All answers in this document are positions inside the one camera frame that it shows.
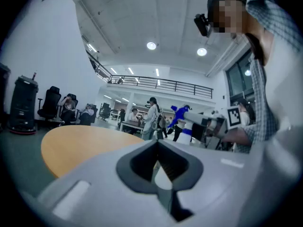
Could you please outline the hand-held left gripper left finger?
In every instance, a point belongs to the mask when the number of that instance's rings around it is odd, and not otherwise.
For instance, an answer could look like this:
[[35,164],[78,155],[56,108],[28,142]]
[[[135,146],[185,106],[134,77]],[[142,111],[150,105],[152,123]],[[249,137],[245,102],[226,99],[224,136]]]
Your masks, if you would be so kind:
[[49,184],[37,200],[78,227],[172,227],[176,221],[153,194],[136,193],[118,177],[120,157],[145,141],[94,156]]

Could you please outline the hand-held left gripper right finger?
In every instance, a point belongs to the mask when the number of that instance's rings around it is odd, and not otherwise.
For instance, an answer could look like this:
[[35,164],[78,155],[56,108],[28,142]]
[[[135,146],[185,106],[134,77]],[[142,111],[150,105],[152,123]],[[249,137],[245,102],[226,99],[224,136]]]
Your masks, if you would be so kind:
[[300,218],[301,127],[279,131],[248,155],[158,145],[193,170],[173,181],[171,212],[158,227],[282,227]]

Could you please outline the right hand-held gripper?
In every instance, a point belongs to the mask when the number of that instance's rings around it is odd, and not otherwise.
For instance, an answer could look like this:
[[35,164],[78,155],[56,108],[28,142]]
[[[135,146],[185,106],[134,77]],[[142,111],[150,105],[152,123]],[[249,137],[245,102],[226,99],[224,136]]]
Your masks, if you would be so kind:
[[190,121],[192,126],[192,138],[203,141],[206,128],[206,148],[223,148],[222,139],[226,133],[241,125],[240,110],[238,106],[232,106],[215,112],[211,118],[198,113],[185,112],[185,120]]

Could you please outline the white spray bottle blue nozzle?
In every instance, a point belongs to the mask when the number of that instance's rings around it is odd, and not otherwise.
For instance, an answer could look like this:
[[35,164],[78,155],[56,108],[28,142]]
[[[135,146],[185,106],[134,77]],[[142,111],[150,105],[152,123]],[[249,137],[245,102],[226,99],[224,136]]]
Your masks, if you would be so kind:
[[173,118],[172,122],[168,125],[168,128],[174,127],[175,129],[178,128],[178,124],[183,124],[183,127],[180,130],[175,132],[175,136],[177,136],[174,142],[189,145],[192,139],[192,128],[193,123],[186,120],[184,117],[184,113],[191,111],[191,107],[189,105],[185,105],[181,108],[177,108],[176,106],[171,106],[171,109],[175,112],[175,117]]

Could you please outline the person's right forearm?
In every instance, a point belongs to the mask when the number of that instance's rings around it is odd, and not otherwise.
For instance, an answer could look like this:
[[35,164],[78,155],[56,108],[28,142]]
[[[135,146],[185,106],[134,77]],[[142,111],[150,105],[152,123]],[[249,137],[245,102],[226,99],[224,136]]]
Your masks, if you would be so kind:
[[255,144],[267,141],[276,133],[276,125],[258,126],[256,124],[238,127],[227,131],[223,142],[234,144],[233,151],[248,154]]

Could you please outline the black balcony railing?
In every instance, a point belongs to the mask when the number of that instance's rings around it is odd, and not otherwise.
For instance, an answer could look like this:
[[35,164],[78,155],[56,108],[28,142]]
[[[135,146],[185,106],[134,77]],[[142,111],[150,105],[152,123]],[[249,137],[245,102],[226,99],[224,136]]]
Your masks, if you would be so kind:
[[124,85],[129,87],[141,87],[144,89],[159,89],[168,92],[181,93],[184,95],[197,96],[203,99],[213,98],[213,89],[209,87],[169,79],[111,74],[110,71],[102,66],[91,53],[86,53],[97,77],[110,85]]

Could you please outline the round wooden table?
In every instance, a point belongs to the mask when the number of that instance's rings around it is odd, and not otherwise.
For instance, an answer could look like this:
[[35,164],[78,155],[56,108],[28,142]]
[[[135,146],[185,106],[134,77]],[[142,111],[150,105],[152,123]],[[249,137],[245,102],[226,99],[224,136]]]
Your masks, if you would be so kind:
[[122,131],[68,125],[45,134],[41,154],[49,171],[59,178],[91,157],[141,142],[141,138]]

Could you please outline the dark framed window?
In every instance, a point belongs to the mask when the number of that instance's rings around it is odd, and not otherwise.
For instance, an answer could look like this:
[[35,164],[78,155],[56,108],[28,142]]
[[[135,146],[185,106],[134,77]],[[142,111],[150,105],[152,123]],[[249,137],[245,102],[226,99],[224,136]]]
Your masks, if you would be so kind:
[[251,51],[248,50],[226,71],[231,100],[253,94],[249,61],[251,55]]

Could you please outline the white office desk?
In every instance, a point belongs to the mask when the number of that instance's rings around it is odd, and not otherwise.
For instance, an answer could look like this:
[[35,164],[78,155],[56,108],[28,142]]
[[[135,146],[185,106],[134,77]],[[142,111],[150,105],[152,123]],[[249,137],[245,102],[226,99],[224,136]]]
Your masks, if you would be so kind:
[[131,127],[137,130],[140,130],[140,132],[143,131],[143,126],[141,126],[141,122],[137,121],[137,122],[133,122],[133,121],[123,121],[120,124],[120,131],[123,131],[123,127],[127,126],[127,127]]

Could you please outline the person's torso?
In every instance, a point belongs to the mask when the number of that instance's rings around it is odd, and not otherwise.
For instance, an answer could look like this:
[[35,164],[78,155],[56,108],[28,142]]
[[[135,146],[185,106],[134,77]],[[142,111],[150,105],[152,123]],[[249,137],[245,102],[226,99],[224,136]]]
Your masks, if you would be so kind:
[[252,145],[278,131],[303,125],[303,26],[286,0],[246,0],[246,11],[273,35],[267,62],[259,39],[249,33],[250,71],[256,99],[256,123],[244,128]]

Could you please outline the black wheeled cart red base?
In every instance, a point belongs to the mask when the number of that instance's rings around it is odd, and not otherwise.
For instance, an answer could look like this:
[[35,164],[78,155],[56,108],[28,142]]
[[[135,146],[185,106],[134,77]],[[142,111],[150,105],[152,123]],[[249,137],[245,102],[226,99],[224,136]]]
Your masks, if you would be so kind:
[[20,76],[15,81],[11,101],[9,130],[15,134],[31,135],[35,129],[35,103],[38,83],[28,77]]

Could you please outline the tall black cabinet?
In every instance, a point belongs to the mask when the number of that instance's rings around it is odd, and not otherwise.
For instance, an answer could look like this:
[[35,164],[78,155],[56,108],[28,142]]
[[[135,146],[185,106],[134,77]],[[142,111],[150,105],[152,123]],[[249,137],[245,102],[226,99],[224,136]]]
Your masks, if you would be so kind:
[[5,117],[4,101],[10,73],[11,70],[0,62],[0,131],[2,130],[2,123]]

